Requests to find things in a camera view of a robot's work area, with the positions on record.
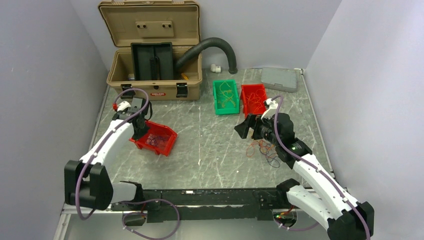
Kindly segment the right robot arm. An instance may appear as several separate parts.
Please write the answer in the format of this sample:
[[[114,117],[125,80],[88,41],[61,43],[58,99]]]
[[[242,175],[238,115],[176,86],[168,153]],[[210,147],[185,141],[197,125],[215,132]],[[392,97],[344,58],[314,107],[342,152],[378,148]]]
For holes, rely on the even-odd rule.
[[[375,210],[359,202],[321,166],[312,150],[295,136],[294,124],[286,113],[270,118],[248,114],[234,130],[245,139],[265,140],[275,147],[278,158],[314,189],[306,190],[295,179],[277,185],[276,203],[300,208],[320,224],[331,240],[369,240],[374,234]]]

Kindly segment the white pipe elbow fitting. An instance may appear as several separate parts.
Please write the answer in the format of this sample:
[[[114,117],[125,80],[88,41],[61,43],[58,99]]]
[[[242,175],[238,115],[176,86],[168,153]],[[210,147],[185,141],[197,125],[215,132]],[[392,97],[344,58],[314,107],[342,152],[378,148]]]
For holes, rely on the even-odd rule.
[[[210,65],[210,71],[212,73],[221,73],[222,72],[222,68],[220,65],[216,65],[216,64],[211,64]]]

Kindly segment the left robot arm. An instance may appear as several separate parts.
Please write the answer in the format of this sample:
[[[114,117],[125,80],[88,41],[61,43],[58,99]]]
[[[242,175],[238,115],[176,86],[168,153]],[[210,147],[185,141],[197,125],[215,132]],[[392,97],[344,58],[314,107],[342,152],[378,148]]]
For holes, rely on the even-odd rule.
[[[68,205],[105,210],[110,204],[124,202],[131,210],[144,203],[140,183],[121,181],[112,183],[107,167],[130,139],[139,140],[148,133],[145,116],[152,104],[135,97],[131,103],[117,106],[108,129],[92,149],[80,160],[70,160],[64,167],[64,199]]]

